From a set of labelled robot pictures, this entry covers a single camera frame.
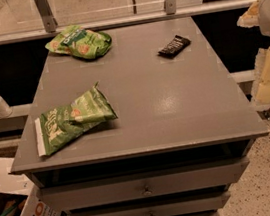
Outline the black rxbar chocolate bar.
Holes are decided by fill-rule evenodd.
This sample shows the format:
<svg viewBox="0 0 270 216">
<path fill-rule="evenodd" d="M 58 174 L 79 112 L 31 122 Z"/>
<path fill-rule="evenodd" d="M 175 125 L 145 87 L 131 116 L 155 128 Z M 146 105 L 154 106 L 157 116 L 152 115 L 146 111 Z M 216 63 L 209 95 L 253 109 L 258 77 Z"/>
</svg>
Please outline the black rxbar chocolate bar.
<svg viewBox="0 0 270 216">
<path fill-rule="evenodd" d="M 174 39 L 158 52 L 158 55 L 166 58 L 175 58 L 176 55 L 182 52 L 189 46 L 191 40 L 182 36 L 176 35 Z"/>
</svg>

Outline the green rice chip bag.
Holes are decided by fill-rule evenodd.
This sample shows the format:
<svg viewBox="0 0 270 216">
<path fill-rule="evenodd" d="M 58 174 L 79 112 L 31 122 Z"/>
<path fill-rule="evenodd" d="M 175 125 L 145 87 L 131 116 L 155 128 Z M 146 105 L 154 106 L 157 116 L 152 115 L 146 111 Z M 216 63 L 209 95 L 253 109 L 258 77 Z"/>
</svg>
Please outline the green rice chip bag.
<svg viewBox="0 0 270 216">
<path fill-rule="evenodd" d="M 105 55 L 111 44 L 112 39 L 108 33 L 95 32 L 71 24 L 47 42 L 45 48 L 52 53 L 94 60 Z"/>
</svg>

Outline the green snack bag front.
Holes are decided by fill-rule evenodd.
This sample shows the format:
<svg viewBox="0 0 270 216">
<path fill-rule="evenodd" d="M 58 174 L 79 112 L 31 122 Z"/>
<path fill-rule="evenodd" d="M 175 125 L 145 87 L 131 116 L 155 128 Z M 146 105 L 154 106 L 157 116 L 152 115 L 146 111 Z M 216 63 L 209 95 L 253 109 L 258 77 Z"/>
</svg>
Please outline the green snack bag front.
<svg viewBox="0 0 270 216">
<path fill-rule="evenodd" d="M 98 83 L 73 100 L 41 114 L 34 123 L 39 156 L 50 156 L 101 123 L 117 119 Z"/>
</svg>

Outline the grey drawer cabinet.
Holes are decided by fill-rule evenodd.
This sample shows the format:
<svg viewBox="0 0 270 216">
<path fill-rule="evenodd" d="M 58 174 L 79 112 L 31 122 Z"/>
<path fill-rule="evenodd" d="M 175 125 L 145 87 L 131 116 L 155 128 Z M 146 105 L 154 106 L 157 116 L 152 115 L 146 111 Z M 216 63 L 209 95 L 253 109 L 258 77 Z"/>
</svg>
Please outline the grey drawer cabinet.
<svg viewBox="0 0 270 216">
<path fill-rule="evenodd" d="M 175 58 L 158 55 L 176 35 L 189 46 Z M 67 216 L 218 216 L 268 129 L 192 19 L 113 29 L 111 37 L 112 49 L 94 62 L 48 55 L 13 173 Z M 117 119 L 39 156 L 32 120 L 96 83 Z"/>
</svg>

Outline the metal drawer knob top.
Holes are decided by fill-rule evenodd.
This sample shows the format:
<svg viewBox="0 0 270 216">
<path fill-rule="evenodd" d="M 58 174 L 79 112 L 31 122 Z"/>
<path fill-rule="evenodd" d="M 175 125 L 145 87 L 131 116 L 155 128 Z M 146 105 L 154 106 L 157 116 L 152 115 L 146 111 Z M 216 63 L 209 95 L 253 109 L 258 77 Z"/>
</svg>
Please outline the metal drawer knob top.
<svg viewBox="0 0 270 216">
<path fill-rule="evenodd" d="M 148 186 L 145 186 L 142 192 L 143 192 L 143 196 L 151 196 L 151 194 L 153 193 Z"/>
</svg>

